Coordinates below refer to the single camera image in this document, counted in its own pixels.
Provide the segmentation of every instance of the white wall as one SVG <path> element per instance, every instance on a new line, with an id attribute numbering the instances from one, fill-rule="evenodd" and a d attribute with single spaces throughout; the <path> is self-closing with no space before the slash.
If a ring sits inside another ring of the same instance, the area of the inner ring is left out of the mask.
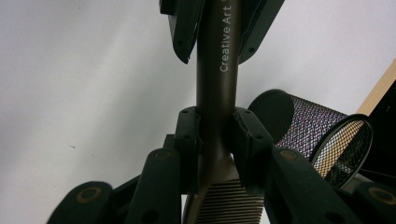
<path id="1" fill-rule="evenodd" d="M 286 0 L 239 70 L 237 105 L 278 88 L 354 113 L 396 57 L 396 1 Z M 0 223 L 43 223 L 73 187 L 117 187 L 195 105 L 158 1 L 0 2 Z"/>

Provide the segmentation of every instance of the metal mesh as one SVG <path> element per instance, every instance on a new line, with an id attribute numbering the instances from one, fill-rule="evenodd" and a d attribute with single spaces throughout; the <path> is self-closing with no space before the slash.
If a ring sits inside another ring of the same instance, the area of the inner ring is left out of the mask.
<path id="1" fill-rule="evenodd" d="M 290 95 L 294 104 L 291 126 L 277 147 L 288 147 L 309 158 L 321 137 L 346 115 Z"/>
<path id="2" fill-rule="evenodd" d="M 340 128 L 328 133 L 320 143 L 312 164 L 327 182 L 341 188 L 367 157 L 372 135 L 366 120 L 344 120 Z"/>
<path id="3" fill-rule="evenodd" d="M 280 90 L 266 91 L 250 105 L 277 147 L 295 149 L 308 159 L 320 138 L 346 115 Z"/>
<path id="4" fill-rule="evenodd" d="M 250 105 L 277 147 L 311 160 L 331 185 L 343 187 L 359 170 L 372 141 L 365 116 L 349 116 L 280 90 L 266 91 Z"/>

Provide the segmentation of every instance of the wooden surface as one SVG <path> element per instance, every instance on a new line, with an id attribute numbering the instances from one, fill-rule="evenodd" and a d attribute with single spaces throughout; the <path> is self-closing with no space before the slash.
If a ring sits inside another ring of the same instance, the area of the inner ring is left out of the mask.
<path id="1" fill-rule="evenodd" d="M 364 114 L 370 116 L 375 107 L 378 105 L 379 101 L 381 101 L 382 97 L 387 93 L 390 86 L 396 80 L 396 59 L 393 60 L 393 63 L 390 65 L 388 70 L 385 72 L 384 76 L 382 76 L 379 81 L 374 86 L 373 90 L 367 96 L 366 100 L 364 100 L 361 107 L 359 107 L 357 113 Z"/>

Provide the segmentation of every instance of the black mesh cup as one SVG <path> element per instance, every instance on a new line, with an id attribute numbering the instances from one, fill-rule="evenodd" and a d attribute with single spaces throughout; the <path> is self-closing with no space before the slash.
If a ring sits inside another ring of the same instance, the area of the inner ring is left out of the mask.
<path id="1" fill-rule="evenodd" d="M 273 136 L 277 147 L 301 152 L 339 188 L 358 172 L 371 146 L 373 133 L 366 116 L 348 117 L 281 90 L 264 92 L 248 109 Z"/>

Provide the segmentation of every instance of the mesh pencil holder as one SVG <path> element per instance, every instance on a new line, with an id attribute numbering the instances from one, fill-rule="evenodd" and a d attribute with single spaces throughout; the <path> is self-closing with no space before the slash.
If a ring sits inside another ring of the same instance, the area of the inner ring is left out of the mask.
<path id="1" fill-rule="evenodd" d="M 338 188 L 358 172 L 373 141 L 366 116 L 347 116 L 284 91 L 266 91 L 248 109 L 273 136 L 277 147 L 301 152 Z"/>

